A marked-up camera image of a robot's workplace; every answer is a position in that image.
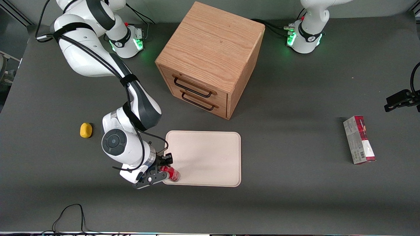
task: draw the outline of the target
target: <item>black metal handle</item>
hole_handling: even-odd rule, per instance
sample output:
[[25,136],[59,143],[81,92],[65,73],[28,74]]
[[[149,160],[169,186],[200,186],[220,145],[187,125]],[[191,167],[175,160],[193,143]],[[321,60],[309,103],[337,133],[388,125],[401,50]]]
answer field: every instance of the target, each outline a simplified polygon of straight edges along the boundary
[[190,99],[188,99],[188,98],[186,98],[186,97],[184,97],[184,95],[185,95],[185,93],[184,92],[182,92],[182,99],[184,99],[185,101],[187,101],[187,102],[189,102],[189,103],[192,103],[192,104],[194,104],[194,105],[196,105],[196,106],[198,106],[198,107],[201,107],[201,108],[203,108],[204,110],[208,110],[208,111],[212,111],[213,109],[214,109],[214,105],[212,105],[212,107],[211,108],[207,108],[207,107],[205,107],[205,106],[203,106],[203,105],[200,105],[200,104],[198,104],[198,103],[196,103],[196,102],[194,102],[194,101],[191,101]]
[[204,94],[202,94],[202,93],[199,93],[199,92],[197,92],[197,91],[194,91],[194,90],[192,90],[192,89],[190,89],[190,88],[187,88],[187,87],[185,87],[184,85],[182,85],[182,84],[178,84],[176,81],[178,80],[178,77],[175,77],[175,79],[173,80],[173,82],[175,83],[175,85],[176,86],[178,86],[178,87],[181,87],[181,88],[183,88],[183,89],[185,89],[185,90],[187,90],[187,91],[190,91],[190,92],[192,92],[192,93],[194,93],[194,94],[197,94],[197,95],[199,95],[199,96],[201,96],[201,97],[203,97],[203,98],[209,98],[210,97],[210,95],[212,94],[212,92],[209,92],[209,94],[208,95],[204,95]]

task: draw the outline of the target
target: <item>yellow sponge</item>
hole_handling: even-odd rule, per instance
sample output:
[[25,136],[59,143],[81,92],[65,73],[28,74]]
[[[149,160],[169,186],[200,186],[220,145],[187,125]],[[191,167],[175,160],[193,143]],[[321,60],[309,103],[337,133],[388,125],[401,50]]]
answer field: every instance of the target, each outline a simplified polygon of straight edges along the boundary
[[89,123],[83,123],[80,126],[80,136],[82,138],[89,138],[92,135],[92,125],[90,125]]

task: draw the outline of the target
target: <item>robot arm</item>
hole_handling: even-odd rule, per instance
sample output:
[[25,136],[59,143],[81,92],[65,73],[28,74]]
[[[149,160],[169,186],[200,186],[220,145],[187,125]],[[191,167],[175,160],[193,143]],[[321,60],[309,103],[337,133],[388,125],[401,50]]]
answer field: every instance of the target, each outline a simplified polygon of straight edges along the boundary
[[161,171],[160,167],[170,166],[172,157],[156,155],[155,149],[142,141],[138,133],[138,130],[154,127],[162,112],[137,77],[117,55],[102,47],[96,31],[82,17],[63,14],[56,19],[53,28],[54,38],[75,72],[88,77],[116,76],[126,88],[130,102],[102,120],[105,131],[102,149],[123,164],[119,168],[120,175],[137,189],[171,178],[170,173]]
[[304,20],[289,24],[287,45],[298,53],[310,53],[319,45],[322,30],[330,19],[328,7],[351,2],[352,0],[301,0],[307,13]]
[[106,34],[113,50],[122,58],[131,58],[143,49],[143,33],[126,26],[113,12],[122,9],[126,0],[56,0],[63,15],[76,15],[90,25],[97,37]]

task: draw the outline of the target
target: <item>circular cap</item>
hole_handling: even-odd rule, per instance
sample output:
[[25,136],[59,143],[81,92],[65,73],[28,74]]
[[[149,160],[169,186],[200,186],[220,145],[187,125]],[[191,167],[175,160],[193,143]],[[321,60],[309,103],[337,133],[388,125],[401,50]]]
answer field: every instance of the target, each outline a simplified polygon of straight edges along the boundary
[[107,140],[108,147],[116,147],[120,144],[120,139],[116,135],[111,135]]
[[121,155],[127,144],[127,136],[120,129],[111,129],[102,138],[102,148],[110,155]]

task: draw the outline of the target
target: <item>table surface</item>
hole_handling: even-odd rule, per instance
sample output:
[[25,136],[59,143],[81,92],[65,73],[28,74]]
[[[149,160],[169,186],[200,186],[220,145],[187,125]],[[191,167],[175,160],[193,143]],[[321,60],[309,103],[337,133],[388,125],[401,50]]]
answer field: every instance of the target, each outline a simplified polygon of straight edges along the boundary
[[[0,114],[1,230],[47,230],[80,203],[97,231],[419,234],[420,114],[383,109],[420,58],[414,16],[331,19],[308,55],[267,30],[230,121],[170,94],[154,60],[176,27],[151,25],[145,51],[124,60],[162,108],[150,132],[238,132],[241,184],[132,189],[100,145],[102,117],[125,101],[119,81],[78,75],[54,41],[31,37]],[[352,164],[342,121],[353,115],[365,116],[374,163]],[[95,125],[90,139],[83,122]],[[79,220],[70,209],[58,230]]]

